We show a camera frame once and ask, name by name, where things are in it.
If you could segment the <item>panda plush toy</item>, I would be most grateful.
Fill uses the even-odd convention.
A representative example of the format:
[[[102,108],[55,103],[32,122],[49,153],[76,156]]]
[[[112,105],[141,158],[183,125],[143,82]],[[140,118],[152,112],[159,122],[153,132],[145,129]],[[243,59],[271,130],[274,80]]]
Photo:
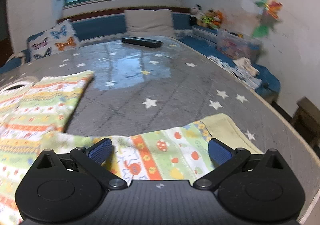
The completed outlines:
[[[198,26],[205,27],[205,24],[202,21],[203,17],[204,17],[204,14],[202,12],[201,6],[200,5],[194,5],[190,9],[189,24],[191,26],[198,25]]]

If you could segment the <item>white crumpled cloth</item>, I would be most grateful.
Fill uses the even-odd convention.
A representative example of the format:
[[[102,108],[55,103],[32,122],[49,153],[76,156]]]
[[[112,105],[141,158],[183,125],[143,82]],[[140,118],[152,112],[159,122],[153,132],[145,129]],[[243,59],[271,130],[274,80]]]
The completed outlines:
[[[253,77],[259,74],[259,71],[252,66],[251,61],[246,57],[233,60],[233,63],[238,66],[238,68],[246,70]]]

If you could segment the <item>dark wooden stool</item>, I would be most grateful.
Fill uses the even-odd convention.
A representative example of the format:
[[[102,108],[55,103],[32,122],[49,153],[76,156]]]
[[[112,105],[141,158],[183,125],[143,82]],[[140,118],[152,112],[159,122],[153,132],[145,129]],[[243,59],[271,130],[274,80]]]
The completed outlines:
[[[314,149],[319,143],[319,109],[306,97],[297,101],[291,125]]]

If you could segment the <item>beige cushion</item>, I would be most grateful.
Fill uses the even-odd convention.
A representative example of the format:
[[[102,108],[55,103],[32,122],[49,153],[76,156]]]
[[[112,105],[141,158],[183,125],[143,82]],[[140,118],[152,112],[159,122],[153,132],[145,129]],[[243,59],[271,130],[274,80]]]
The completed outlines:
[[[129,36],[175,37],[172,10],[132,9],[125,10],[126,32]]]

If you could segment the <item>colourful patterned children's garment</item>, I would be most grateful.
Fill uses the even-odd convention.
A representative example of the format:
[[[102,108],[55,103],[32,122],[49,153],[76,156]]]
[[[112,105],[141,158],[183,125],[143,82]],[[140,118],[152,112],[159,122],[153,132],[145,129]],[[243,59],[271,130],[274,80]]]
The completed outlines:
[[[1,92],[1,224],[19,224],[16,189],[43,149],[68,153],[90,147],[97,137],[64,133],[93,71],[44,77],[24,87]],[[107,169],[127,183],[133,179],[187,179],[191,182],[213,170],[208,142],[217,138],[231,148],[259,153],[251,135],[232,119],[215,114],[182,127],[135,136],[112,136],[114,153],[103,158]]]

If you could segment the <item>black remote control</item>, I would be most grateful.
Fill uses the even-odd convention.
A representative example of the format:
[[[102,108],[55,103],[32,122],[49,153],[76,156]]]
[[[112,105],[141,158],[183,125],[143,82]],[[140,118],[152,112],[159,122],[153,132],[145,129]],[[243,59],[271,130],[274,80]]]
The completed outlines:
[[[159,48],[163,44],[161,41],[136,37],[122,37],[121,41],[125,44],[132,44],[148,48]]]

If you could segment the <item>orange and green plush toys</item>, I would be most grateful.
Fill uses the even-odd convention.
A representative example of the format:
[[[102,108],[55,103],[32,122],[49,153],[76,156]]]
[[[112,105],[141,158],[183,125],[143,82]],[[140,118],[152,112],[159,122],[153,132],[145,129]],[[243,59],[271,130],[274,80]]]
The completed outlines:
[[[210,29],[219,29],[223,23],[223,13],[220,10],[210,9],[199,20],[199,26]]]

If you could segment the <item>blue sofa bench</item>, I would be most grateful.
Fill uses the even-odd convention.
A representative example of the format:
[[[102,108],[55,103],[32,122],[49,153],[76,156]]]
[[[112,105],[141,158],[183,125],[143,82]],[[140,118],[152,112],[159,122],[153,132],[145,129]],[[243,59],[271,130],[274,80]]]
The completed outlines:
[[[231,74],[231,76],[243,84],[244,87],[256,92],[264,99],[275,99],[280,92],[279,80],[261,65],[254,64],[258,70],[255,77],[249,75],[246,70],[240,69],[232,59],[217,50],[217,33],[214,30],[189,25],[189,16],[184,13],[173,13],[175,37],[167,44],[172,49],[177,49],[180,42],[193,50],[208,57],[217,66]],[[109,44],[126,36],[124,14],[115,14],[71,22],[75,36],[79,38],[79,47],[93,46],[97,44]]]

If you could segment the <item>colourful paper pinwheel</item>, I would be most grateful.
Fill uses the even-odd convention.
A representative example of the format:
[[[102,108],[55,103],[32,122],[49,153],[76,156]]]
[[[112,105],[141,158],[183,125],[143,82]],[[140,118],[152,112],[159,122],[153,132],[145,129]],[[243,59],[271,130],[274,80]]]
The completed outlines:
[[[281,22],[278,13],[283,4],[278,0],[258,0],[254,4],[259,8],[259,13],[257,14],[258,23],[253,29],[251,37],[268,37],[270,31],[276,32],[275,25]]]

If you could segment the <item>clear plastic toy box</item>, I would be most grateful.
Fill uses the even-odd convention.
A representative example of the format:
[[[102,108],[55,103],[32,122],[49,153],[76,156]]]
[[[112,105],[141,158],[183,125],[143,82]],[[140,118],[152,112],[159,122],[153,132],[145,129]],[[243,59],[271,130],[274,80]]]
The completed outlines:
[[[219,29],[216,46],[219,52],[233,60],[246,57],[255,63],[260,55],[263,43],[258,39],[238,32]]]

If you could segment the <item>butterfly print pillow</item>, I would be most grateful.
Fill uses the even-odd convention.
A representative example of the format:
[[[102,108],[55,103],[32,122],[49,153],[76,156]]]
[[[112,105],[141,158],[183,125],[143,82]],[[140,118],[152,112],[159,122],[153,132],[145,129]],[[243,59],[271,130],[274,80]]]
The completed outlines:
[[[58,23],[28,41],[31,61],[78,47],[80,47],[80,41],[69,19]]]

